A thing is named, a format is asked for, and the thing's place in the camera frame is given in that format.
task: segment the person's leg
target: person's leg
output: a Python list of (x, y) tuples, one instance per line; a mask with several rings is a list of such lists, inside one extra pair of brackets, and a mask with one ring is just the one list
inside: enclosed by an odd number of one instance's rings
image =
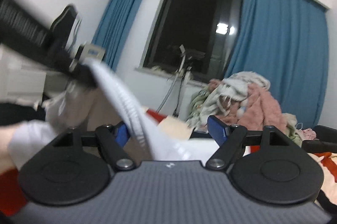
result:
[(22, 123), (0, 126), (0, 174), (16, 168), (8, 152), (8, 144)]

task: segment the gray platform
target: gray platform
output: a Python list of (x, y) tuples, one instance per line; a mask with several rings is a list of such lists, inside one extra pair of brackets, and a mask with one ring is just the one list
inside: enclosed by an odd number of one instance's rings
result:
[(48, 208), (33, 203), (12, 217), (15, 224), (327, 223), (314, 203), (270, 207), (240, 195), (227, 176), (199, 162), (143, 162), (118, 173), (95, 198)]

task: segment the pile of clothes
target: pile of clothes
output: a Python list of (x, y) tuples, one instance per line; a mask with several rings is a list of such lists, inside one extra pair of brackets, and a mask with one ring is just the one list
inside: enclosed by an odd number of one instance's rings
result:
[(304, 139), (314, 139), (316, 134), (311, 129), (297, 129), (295, 115), (282, 114), (269, 88), (270, 82), (255, 72), (239, 72), (222, 81), (212, 79), (192, 98), (187, 122), (193, 128), (207, 131), (207, 119), (215, 115), (225, 124), (240, 124), (248, 130), (273, 125), (299, 146)]

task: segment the window frame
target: window frame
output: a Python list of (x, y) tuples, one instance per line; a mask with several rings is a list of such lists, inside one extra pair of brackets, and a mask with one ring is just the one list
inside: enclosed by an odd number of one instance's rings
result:
[[(158, 6), (156, 16), (155, 16), (155, 18), (153, 20), (153, 23), (152, 23), (151, 31), (150, 31), (149, 36), (148, 36), (147, 45), (144, 48), (141, 67), (151, 68), (153, 66), (158, 65), (161, 68), (163, 68), (167, 73), (174, 74), (174, 72), (177, 69), (176, 67), (173, 67), (173, 66), (167, 65), (167, 64), (163, 64), (163, 63), (154, 62), (154, 56), (156, 54), (156, 49), (157, 49), (159, 39), (160, 39), (160, 35), (159, 35), (160, 29), (163, 29), (163, 26), (165, 24), (166, 16), (167, 16), (168, 11), (170, 9), (171, 1), (172, 0), (161, 0), (160, 4)], [(217, 26), (216, 17), (217, 16), (215, 15), (213, 23), (212, 23), (212, 29), (214, 28), (214, 31), (216, 30), (216, 26)], [(210, 39), (210, 41), (208, 43), (209, 48), (213, 48), (214, 39), (215, 39), (214, 37)], [(209, 59), (208, 60), (208, 65), (209, 65), (210, 59), (211, 59), (211, 54), (210, 54), (208, 59)], [(205, 78), (205, 76), (206, 76), (205, 73), (193, 71), (193, 75), (196, 76), (195, 78), (201, 78), (202, 79), (202, 80), (195, 79), (196, 81), (205, 82), (203, 80), (203, 78)]]

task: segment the metal bolt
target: metal bolt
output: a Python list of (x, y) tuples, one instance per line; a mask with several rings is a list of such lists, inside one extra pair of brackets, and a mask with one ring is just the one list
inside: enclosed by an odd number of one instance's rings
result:
[(218, 168), (221, 168), (221, 167), (224, 167), (225, 166), (225, 163), (222, 159), (219, 159), (219, 158), (214, 158), (214, 159), (210, 159), (207, 164), (209, 166), (211, 166), (212, 168), (215, 168), (215, 169), (218, 169)]
[(121, 170), (125, 170), (125, 169), (129, 169), (130, 167), (132, 167), (134, 162), (131, 159), (122, 158), (122, 159), (117, 160), (116, 164)]
[(106, 128), (107, 130), (109, 130), (109, 132), (112, 132), (114, 129), (114, 126), (112, 124), (104, 124), (101, 127)]

